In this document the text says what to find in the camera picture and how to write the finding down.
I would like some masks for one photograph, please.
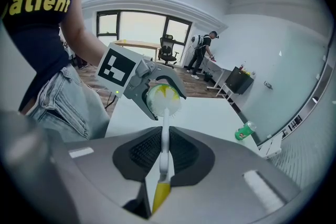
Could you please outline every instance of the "black office chair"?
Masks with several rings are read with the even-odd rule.
[[[179,54],[177,51],[175,52],[175,56],[173,56],[173,46],[175,44],[175,40],[172,35],[165,35],[165,37],[160,38],[161,49],[159,50],[159,60],[164,60],[165,66],[174,68],[171,65],[168,65],[168,62],[175,61],[174,64],[177,63],[176,55]]]

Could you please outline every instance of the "wooden table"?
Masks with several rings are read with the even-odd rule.
[[[113,43],[117,44],[121,47],[134,47],[134,48],[143,48],[143,49],[155,50],[155,60],[154,60],[155,62],[156,62],[156,58],[158,56],[157,49],[161,49],[160,44],[143,42],[143,41],[119,39],[117,41],[114,41]]]

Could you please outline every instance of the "green cup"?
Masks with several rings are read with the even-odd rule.
[[[253,134],[256,128],[257,126],[253,122],[248,121],[244,124],[242,128],[238,129],[238,131],[235,132],[235,137],[237,140],[243,140],[250,134]]]

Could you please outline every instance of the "jeans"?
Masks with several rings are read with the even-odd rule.
[[[77,54],[76,54],[76,60],[77,60],[78,68],[82,68],[83,66],[87,66],[87,64],[88,64],[88,62],[86,62],[85,60],[80,58]]]
[[[103,138],[110,121],[99,95],[81,81],[72,65],[42,87],[27,116],[58,131],[64,142]]]
[[[193,75],[196,75],[196,72],[200,68],[201,63],[202,63],[203,58],[204,58],[204,55],[205,55],[205,52],[203,52],[202,49],[195,50],[194,57],[193,57],[193,59],[191,59],[189,65],[188,65],[188,70],[191,70],[194,62],[196,62],[196,65],[195,65],[194,70],[193,70]]]

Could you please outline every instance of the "person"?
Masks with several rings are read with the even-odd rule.
[[[1,4],[9,35],[36,71],[19,111],[58,131],[65,142],[104,137],[109,116],[99,95],[69,63],[59,36],[60,24],[71,50],[99,65],[107,47],[86,31],[81,0],[2,0]]]
[[[212,55],[211,51],[210,51],[210,48],[209,48],[209,46],[211,44],[211,40],[214,39],[214,38],[217,38],[217,32],[216,31],[212,31],[209,35],[204,35],[203,36],[203,43],[201,44],[201,46],[199,48],[195,49],[193,59],[191,59],[189,65],[188,65],[188,68],[187,68],[187,72],[192,73],[192,75],[191,75],[192,78],[199,79],[196,72],[201,66],[201,63],[203,61],[205,52],[207,52],[209,54],[211,59],[215,59],[214,56]],[[191,71],[191,68],[192,68],[194,62],[196,62],[196,65],[195,65],[193,71]]]

